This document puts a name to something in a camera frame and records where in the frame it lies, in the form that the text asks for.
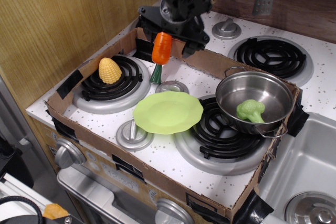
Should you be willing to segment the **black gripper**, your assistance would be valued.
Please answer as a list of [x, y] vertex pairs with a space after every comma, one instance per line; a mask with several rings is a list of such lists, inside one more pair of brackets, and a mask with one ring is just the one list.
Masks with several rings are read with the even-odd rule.
[[173, 8], [166, 0], [160, 0], [157, 6], [140, 6], [138, 13], [148, 41], [154, 42], [157, 34], [163, 31], [186, 42], [182, 58], [188, 58], [195, 52], [203, 50], [209, 42], [209, 35], [204, 31], [200, 15], [190, 18], [174, 17]]

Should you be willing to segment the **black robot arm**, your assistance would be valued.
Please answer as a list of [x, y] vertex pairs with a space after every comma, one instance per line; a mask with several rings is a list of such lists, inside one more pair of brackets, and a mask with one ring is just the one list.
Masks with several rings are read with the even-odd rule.
[[212, 8], [212, 0], [161, 0], [159, 6], [140, 6], [138, 24], [149, 40], [165, 32], [185, 43], [183, 58], [203, 50], [209, 42], [201, 15]]

